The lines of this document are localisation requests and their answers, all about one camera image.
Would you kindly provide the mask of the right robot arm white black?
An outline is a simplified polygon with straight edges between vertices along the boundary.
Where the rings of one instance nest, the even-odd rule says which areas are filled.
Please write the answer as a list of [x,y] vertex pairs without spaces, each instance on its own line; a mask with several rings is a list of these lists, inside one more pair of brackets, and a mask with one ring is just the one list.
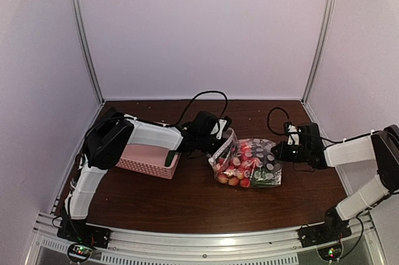
[[279,161],[306,163],[315,170],[375,161],[377,174],[355,193],[346,197],[325,213],[319,234],[324,240],[334,240],[350,219],[379,202],[398,194],[398,126],[372,130],[357,137],[332,141],[325,146],[319,126],[285,124],[283,141],[271,148]]

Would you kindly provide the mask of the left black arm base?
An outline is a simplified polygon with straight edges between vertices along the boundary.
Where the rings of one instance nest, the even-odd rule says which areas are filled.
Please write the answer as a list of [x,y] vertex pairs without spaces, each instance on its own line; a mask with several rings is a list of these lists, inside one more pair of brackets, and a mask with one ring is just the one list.
[[86,220],[70,219],[63,211],[57,236],[74,243],[83,244],[90,248],[108,248],[111,230],[86,223]]

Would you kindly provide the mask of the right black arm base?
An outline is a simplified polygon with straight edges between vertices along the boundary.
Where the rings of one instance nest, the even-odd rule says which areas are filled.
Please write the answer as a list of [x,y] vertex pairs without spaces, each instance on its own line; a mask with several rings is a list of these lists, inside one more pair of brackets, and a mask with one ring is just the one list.
[[349,220],[343,220],[336,207],[331,207],[325,212],[324,222],[313,226],[301,226],[297,231],[301,246],[308,248],[321,244],[338,241],[352,235]]

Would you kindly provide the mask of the green fake cucumber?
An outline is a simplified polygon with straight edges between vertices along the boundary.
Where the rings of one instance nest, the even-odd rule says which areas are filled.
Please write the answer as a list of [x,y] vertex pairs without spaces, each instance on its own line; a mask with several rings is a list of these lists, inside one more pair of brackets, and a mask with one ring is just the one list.
[[166,159],[165,159],[165,167],[170,167],[171,166],[171,164],[172,164],[174,158],[176,157],[176,155],[177,155],[177,152],[175,152],[175,151],[169,151],[168,152],[168,154],[166,156]]

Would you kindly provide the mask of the clear zip top bag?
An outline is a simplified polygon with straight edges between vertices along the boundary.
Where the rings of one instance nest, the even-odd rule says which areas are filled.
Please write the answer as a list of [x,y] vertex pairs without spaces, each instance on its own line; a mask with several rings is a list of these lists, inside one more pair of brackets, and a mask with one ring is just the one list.
[[276,143],[264,138],[238,139],[232,128],[222,134],[222,140],[224,143],[208,158],[215,180],[242,188],[281,185],[282,165],[271,152]]

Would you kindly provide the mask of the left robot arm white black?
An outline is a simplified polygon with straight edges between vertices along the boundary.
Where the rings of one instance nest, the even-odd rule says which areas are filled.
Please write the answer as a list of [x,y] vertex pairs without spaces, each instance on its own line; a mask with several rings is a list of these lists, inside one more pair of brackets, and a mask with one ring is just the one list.
[[105,174],[123,155],[134,153],[149,157],[160,150],[169,153],[201,151],[213,154],[223,143],[222,135],[230,120],[207,111],[184,124],[151,122],[110,108],[85,134],[77,155],[77,174],[62,209],[62,229],[77,243],[89,236],[85,224],[89,206]]

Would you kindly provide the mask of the pink plastic basket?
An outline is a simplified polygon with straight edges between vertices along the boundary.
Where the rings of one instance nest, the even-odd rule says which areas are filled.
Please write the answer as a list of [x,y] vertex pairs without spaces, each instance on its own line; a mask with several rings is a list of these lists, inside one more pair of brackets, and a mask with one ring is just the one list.
[[[160,123],[132,120],[133,132],[117,167],[150,176],[172,179],[180,154],[176,151],[183,137],[177,128]],[[177,152],[170,167],[165,167],[169,151]]]

